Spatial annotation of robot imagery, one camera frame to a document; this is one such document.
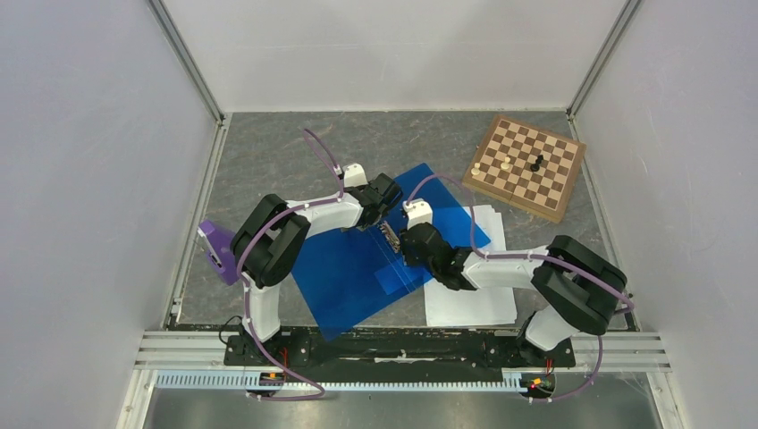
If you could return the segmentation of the white paper sheet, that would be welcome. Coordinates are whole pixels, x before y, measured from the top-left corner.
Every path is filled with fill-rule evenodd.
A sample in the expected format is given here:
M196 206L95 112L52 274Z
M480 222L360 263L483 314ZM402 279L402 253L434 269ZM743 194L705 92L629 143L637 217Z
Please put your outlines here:
M490 242L480 249L507 249L502 216L491 206L474 207L477 226ZM472 327L513 324L518 311L514 291L493 288L455 291L431 279L423 287L426 324L431 327Z

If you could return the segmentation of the blue plastic folder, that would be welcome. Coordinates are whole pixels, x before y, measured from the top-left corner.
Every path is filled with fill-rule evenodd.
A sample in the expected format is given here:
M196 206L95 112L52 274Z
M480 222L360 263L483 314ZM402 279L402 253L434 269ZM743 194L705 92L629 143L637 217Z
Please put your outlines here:
M419 164L397 176L403 199L433 173L429 165ZM425 184L416 198L432 206L433 225L451 246L470 245L470 214L440 179ZM433 279L423 267L407 267L379 226L309 237L291 274L327 341Z

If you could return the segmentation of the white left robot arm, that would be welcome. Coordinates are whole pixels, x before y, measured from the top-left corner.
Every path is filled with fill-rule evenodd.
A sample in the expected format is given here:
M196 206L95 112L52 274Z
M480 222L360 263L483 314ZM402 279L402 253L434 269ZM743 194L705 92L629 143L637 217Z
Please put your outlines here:
M305 241L324 232L364 231L399 204L403 191L381 173L371 181L338 179L331 196L304 201L272 193L262 197L232 238L235 268L243 281L242 325L246 351L260 365L273 363L281 343L280 283L291 273Z

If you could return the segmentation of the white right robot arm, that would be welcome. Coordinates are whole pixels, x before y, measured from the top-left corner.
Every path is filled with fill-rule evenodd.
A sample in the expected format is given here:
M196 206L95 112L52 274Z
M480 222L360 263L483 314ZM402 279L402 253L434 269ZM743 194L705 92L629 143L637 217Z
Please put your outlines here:
M531 290L547 305L522 326L518 357L538 365L578 332L603 336L612 317L633 305L625 294L627 276L568 235L530 250L484 253L453 247L430 223L400 233L400 252L410 267L422 267L449 290L493 288Z

